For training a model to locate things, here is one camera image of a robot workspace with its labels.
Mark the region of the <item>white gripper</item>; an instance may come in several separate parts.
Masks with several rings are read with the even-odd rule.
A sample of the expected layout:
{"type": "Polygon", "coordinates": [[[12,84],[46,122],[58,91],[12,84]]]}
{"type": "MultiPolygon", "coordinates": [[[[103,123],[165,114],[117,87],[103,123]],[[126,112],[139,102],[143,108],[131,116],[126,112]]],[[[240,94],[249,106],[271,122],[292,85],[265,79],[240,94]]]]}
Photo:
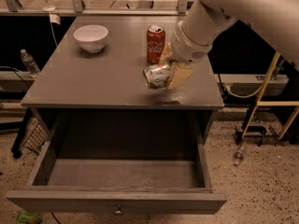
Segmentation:
{"type": "Polygon", "coordinates": [[[170,37],[170,44],[167,43],[164,47],[158,65],[170,65],[173,58],[179,62],[189,63],[172,63],[166,87],[172,90],[181,86],[193,72],[191,63],[202,61],[211,49],[211,45],[197,45],[191,41],[183,32],[180,21],[170,37]]]}

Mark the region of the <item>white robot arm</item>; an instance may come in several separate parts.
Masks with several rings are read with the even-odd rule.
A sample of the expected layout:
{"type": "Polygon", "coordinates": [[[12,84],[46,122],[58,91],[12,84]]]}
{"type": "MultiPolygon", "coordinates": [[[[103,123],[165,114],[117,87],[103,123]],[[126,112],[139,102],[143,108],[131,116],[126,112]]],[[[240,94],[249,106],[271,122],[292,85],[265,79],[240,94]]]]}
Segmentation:
{"type": "Polygon", "coordinates": [[[242,21],[287,61],[299,63],[299,0],[195,0],[161,60],[200,63],[213,41],[242,21]]]}

